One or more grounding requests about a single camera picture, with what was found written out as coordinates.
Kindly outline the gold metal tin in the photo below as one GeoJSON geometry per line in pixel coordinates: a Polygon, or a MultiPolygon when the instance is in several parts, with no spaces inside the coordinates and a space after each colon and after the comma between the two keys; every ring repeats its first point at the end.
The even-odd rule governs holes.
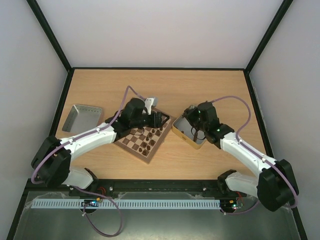
{"type": "Polygon", "coordinates": [[[196,150],[200,149],[206,141],[204,132],[201,130],[198,131],[197,141],[193,141],[196,129],[188,123],[183,114],[173,122],[171,129],[174,134],[196,150]]]}

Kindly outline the tin lid on table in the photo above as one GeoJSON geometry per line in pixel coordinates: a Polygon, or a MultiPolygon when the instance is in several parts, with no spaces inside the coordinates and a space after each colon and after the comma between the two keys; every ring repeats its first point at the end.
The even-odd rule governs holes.
{"type": "Polygon", "coordinates": [[[101,107],[74,104],[62,126],[62,131],[71,134],[80,134],[98,126],[103,115],[101,107]]]}

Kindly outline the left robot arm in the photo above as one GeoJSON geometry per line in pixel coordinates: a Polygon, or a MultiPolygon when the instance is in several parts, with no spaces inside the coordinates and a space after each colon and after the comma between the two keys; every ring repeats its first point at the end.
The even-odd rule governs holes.
{"type": "Polygon", "coordinates": [[[170,117],[154,111],[155,105],[152,97],[132,98],[113,117],[90,130],[61,139],[54,135],[47,137],[31,162],[32,183],[43,183],[48,188],[69,185],[87,189],[94,181],[94,174],[87,168],[71,166],[71,162],[97,147],[127,137],[132,129],[163,127],[170,117]]]}

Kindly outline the wooden chess board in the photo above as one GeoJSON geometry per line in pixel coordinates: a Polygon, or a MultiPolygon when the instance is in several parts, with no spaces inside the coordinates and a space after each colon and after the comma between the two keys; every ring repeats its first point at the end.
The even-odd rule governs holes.
{"type": "MultiPolygon", "coordinates": [[[[165,113],[164,111],[159,110],[157,108],[154,108],[153,111],[165,113]]],[[[156,152],[158,151],[158,149],[160,148],[161,144],[165,141],[166,136],[170,132],[172,125],[176,120],[174,116],[169,116],[170,119],[164,125],[163,131],[161,131],[160,136],[156,135],[157,130],[160,130],[160,128],[154,128],[155,132],[151,133],[152,128],[145,126],[143,129],[132,129],[129,135],[114,142],[114,144],[122,150],[124,150],[125,152],[135,156],[136,158],[142,160],[146,164],[149,164],[156,152]],[[153,146],[150,145],[151,140],[155,141],[155,144],[153,146]],[[142,147],[143,142],[145,142],[147,146],[150,146],[150,150],[147,150],[147,146],[142,147]]]]}

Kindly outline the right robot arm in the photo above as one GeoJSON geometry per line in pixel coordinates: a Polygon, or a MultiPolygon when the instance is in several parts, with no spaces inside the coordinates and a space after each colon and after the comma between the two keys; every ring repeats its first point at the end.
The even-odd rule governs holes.
{"type": "Polygon", "coordinates": [[[291,164],[276,160],[245,142],[233,128],[220,122],[211,102],[184,110],[183,118],[205,139],[217,148],[229,153],[243,163],[254,176],[232,171],[218,183],[218,191],[229,196],[242,192],[253,196],[269,211],[281,207],[295,208],[299,189],[291,164]]]}

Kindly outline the dark pieces in tin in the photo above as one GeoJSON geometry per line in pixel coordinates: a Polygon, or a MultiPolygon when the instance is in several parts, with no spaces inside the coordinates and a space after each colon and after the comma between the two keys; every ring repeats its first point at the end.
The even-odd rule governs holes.
{"type": "Polygon", "coordinates": [[[193,134],[193,141],[197,142],[197,139],[198,139],[198,131],[195,131],[193,134]]]}

